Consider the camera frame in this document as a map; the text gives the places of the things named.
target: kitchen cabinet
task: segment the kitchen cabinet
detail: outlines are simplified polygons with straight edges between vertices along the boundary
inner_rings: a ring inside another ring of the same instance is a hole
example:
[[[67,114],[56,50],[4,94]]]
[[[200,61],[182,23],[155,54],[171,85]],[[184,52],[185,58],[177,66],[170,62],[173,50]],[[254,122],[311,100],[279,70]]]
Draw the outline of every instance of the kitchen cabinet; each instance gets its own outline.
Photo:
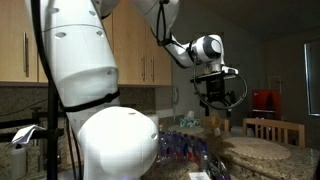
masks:
[[[0,4],[0,81],[37,82],[37,48],[23,0]]]
[[[146,26],[146,84],[171,85],[171,57],[159,47],[150,26]]]
[[[113,50],[113,34],[112,34],[113,21],[112,21],[112,14],[110,14],[107,18],[102,20],[102,24],[103,24],[103,26],[104,26],[104,28],[106,30],[107,38],[108,38],[109,44],[111,46],[111,49]],[[47,83],[48,79],[47,79],[47,76],[46,76],[46,74],[45,74],[45,72],[43,70],[40,57],[39,57],[39,60],[38,60],[38,72],[39,72],[39,76],[38,76],[39,82]]]
[[[113,38],[120,85],[171,85],[169,55],[128,1],[113,12]]]

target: chair back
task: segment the chair back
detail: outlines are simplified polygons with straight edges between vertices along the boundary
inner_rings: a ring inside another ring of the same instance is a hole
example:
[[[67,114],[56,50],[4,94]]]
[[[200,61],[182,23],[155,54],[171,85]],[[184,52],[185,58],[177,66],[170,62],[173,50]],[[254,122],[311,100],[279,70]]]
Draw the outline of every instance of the chair back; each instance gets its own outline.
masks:
[[[297,131],[299,133],[299,147],[305,148],[304,125],[271,119],[244,118],[243,135],[247,135],[248,124],[254,125],[255,137],[285,144],[289,144],[288,131]]]

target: cabinet handle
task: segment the cabinet handle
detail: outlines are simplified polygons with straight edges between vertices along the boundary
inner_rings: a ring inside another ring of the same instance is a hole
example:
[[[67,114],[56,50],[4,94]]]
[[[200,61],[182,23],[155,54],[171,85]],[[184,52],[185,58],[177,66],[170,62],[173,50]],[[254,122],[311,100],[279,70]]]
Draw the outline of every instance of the cabinet handle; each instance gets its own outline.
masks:
[[[23,72],[26,77],[29,77],[29,63],[28,63],[28,38],[27,33],[23,33]]]
[[[151,78],[152,78],[152,81],[154,82],[154,57],[153,56],[151,59]]]
[[[144,82],[145,79],[146,79],[146,68],[145,68],[145,59],[144,59],[143,53],[142,53],[142,56],[141,56],[141,65],[142,65],[142,73],[141,73],[141,76],[142,76],[142,80],[143,80],[143,82]]]

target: black stand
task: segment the black stand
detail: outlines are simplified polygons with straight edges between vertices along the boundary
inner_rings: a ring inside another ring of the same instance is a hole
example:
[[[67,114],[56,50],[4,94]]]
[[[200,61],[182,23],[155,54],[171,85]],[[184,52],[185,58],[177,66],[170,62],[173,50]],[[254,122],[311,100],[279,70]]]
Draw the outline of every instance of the black stand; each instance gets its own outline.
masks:
[[[48,138],[47,138],[47,179],[58,179],[58,100],[59,96],[53,80],[49,80],[48,87]]]

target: ceiling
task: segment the ceiling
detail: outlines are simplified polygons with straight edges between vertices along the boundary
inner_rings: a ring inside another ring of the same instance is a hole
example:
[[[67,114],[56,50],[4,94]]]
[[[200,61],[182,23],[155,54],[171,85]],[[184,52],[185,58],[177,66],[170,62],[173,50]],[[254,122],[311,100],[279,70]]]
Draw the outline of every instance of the ceiling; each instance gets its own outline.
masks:
[[[263,40],[320,27],[319,0],[199,0]]]

